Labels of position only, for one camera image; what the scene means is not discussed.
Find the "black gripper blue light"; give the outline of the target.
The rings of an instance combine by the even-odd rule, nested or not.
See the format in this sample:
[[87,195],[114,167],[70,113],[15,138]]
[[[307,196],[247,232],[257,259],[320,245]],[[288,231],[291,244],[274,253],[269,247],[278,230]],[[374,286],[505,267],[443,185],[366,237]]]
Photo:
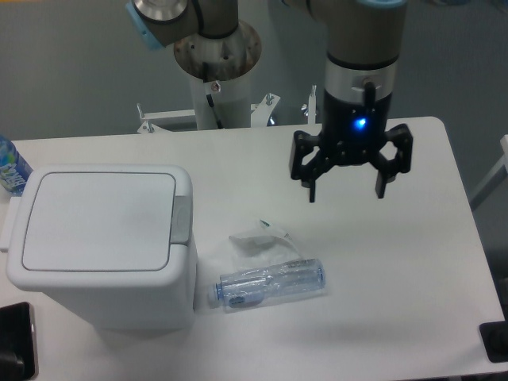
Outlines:
[[[309,190],[310,203],[315,202],[317,179],[330,169],[330,161],[342,167],[363,165],[376,155],[372,165],[378,170],[375,184],[378,198],[384,197],[387,184],[398,173],[410,171],[413,135],[408,125],[399,124],[385,132],[391,99],[388,95],[367,108],[362,103],[343,102],[325,93],[320,136],[302,130],[294,132],[290,175]],[[396,148],[392,159],[380,152],[386,143]]]

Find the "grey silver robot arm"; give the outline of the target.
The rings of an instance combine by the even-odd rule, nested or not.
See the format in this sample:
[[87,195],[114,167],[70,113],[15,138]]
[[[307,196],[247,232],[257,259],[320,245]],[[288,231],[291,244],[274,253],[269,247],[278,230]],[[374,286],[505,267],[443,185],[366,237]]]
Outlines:
[[[405,1],[292,1],[328,32],[321,132],[294,134],[291,178],[313,191],[333,167],[371,164],[375,192],[411,167],[406,125],[386,127],[408,7]],[[129,1],[126,11],[151,49],[172,47],[198,81],[194,110],[201,129],[249,126],[250,103],[229,85],[248,75],[261,53],[257,32],[235,1]]]

